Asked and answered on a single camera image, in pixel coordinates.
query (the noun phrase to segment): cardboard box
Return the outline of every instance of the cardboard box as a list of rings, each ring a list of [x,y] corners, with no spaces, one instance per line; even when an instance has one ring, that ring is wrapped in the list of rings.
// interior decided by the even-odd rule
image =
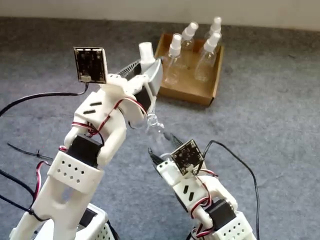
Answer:
[[[157,58],[164,56],[168,52],[172,37],[172,34],[162,34],[155,52]],[[204,43],[204,39],[195,39],[190,67],[181,70],[179,75],[180,79],[177,84],[167,84],[162,81],[159,90],[160,95],[205,106],[209,106],[212,103],[217,94],[224,47],[221,46],[218,50],[215,64],[213,68],[210,69],[210,71],[212,71],[212,74],[210,74],[212,80],[201,82],[195,79],[194,72],[200,58],[199,51]]]

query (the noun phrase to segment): white robotic arm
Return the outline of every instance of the white robotic arm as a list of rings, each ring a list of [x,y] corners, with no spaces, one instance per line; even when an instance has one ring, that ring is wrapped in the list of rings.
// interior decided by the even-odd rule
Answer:
[[[29,240],[44,222],[36,240],[114,240],[107,214],[90,204],[109,163],[126,138],[126,121],[143,121],[154,107],[162,80],[161,60],[148,63],[141,74],[137,61],[119,74],[108,74],[102,48],[75,48],[81,82],[99,83],[74,113],[66,135],[31,206],[10,234],[11,240]],[[133,77],[127,80],[132,71]],[[102,144],[91,139],[100,134]]]
[[[216,174],[202,165],[203,157],[193,140],[182,144],[170,157],[161,160],[150,153],[156,170],[170,185],[183,208],[196,219],[198,227],[190,239],[256,240],[244,214],[237,211],[236,199],[220,183]]]

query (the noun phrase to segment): white wall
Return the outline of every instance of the white wall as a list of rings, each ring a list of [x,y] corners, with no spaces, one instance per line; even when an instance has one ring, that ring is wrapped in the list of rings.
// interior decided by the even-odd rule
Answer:
[[[320,31],[320,0],[0,0],[0,16],[210,23]]]

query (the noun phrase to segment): gray carpet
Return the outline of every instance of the gray carpet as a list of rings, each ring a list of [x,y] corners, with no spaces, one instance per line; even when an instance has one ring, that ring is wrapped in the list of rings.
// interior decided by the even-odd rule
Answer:
[[[0,108],[22,96],[46,91],[82,91],[73,46],[104,47],[116,72],[139,57],[138,43],[185,24],[127,21],[0,18]],[[198,36],[203,36],[200,26]],[[256,174],[263,240],[320,239],[320,33],[226,26],[225,55],[213,104],[199,107],[159,97],[157,114],[184,140],[203,149],[210,139],[225,143]],[[31,100],[1,119],[0,168],[34,186],[38,159],[6,142],[54,157],[73,113],[87,96]],[[122,240],[184,240],[192,222],[159,177],[142,133],[128,129],[92,203],[104,209]],[[207,165],[237,199],[255,228],[256,198],[249,172],[219,146]],[[0,193],[28,206],[28,193],[0,177]],[[0,239],[22,212],[0,201]]]

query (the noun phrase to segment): circuit board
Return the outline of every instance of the circuit board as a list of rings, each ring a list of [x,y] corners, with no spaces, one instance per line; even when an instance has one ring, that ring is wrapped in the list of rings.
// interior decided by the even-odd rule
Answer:
[[[190,165],[193,165],[193,167],[195,167],[204,160],[200,149],[193,139],[186,142],[173,153],[171,153],[171,157],[176,163],[182,175],[185,175],[188,172],[187,168]]]
[[[78,79],[83,83],[105,84],[107,63],[100,47],[74,47]]]

